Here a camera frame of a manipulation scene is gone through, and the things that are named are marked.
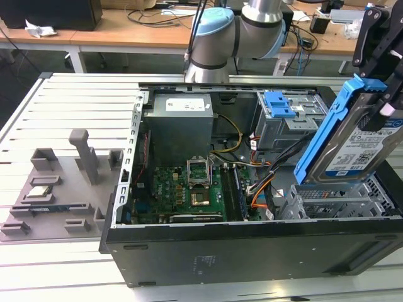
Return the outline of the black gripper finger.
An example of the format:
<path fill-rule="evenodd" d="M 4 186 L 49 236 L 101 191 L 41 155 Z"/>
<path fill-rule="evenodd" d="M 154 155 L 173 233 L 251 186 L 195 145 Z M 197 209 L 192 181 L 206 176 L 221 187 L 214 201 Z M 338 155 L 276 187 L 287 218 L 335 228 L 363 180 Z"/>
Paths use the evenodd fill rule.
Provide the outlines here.
<path fill-rule="evenodd" d="M 353 66 L 358 68 L 359 74 L 368 67 L 373 52 L 387 33 L 390 15 L 391 8 L 375 6 L 365 11 L 352 59 Z"/>
<path fill-rule="evenodd" d="M 362 78 L 389 82 L 362 117 L 359 127 L 363 131 L 379 131 L 393 113 L 402 109 L 402 1 L 396 1 L 391 8 L 389 21 L 387 33 L 360 74 Z"/>

